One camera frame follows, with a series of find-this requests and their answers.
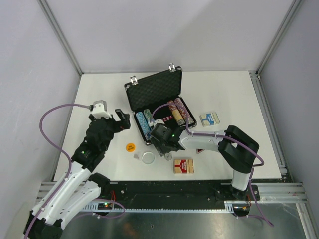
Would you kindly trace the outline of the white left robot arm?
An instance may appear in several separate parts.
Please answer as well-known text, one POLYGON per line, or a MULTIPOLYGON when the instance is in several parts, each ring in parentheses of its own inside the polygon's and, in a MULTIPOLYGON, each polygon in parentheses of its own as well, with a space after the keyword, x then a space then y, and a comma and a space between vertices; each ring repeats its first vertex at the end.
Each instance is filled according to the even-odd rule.
POLYGON ((29 213, 26 239, 58 239, 71 220, 91 201, 105 199, 110 180, 94 170, 104 159, 116 133, 130 129, 130 115, 116 109, 116 121, 100 103, 89 106, 86 135, 69 161, 66 172, 29 213))

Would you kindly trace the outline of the blue card deck box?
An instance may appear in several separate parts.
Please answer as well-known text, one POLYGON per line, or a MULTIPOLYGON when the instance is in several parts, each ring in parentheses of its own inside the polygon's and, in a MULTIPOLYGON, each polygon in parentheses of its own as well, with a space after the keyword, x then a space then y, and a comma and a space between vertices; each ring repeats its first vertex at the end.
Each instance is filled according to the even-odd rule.
POLYGON ((200 121, 203 127, 220 124, 220 119, 216 112, 208 112, 200 115, 200 121))

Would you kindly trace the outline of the red card deck box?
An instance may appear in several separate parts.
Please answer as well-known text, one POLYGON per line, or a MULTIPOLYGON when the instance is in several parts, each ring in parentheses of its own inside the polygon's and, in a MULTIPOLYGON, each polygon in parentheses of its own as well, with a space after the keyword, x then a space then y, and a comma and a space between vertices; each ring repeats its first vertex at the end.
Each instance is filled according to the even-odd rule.
POLYGON ((174 174, 193 174, 194 162, 192 159, 175 159, 173 161, 174 174))

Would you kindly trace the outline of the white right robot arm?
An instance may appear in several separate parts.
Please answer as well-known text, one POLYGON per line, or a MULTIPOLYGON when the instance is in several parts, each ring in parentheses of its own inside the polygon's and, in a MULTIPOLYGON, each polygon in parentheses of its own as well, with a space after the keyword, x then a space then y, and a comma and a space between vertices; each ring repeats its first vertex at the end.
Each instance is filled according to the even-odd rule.
POLYGON ((215 132, 191 131, 187 127, 172 130, 163 123, 157 123, 150 136, 151 143, 161 156, 190 149, 219 152, 233 169, 230 195, 241 200, 248 194, 249 180, 256 166, 254 161, 260 158, 259 144, 240 128, 230 125, 226 130, 215 132))

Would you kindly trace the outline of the grey poker chip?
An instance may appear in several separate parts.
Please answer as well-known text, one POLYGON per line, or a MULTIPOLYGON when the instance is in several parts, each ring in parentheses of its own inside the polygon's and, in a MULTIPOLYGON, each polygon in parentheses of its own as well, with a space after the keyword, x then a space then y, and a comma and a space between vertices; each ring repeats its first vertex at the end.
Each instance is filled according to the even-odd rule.
POLYGON ((164 158, 166 160, 171 160, 172 159, 172 155, 170 153, 165 154, 164 158))

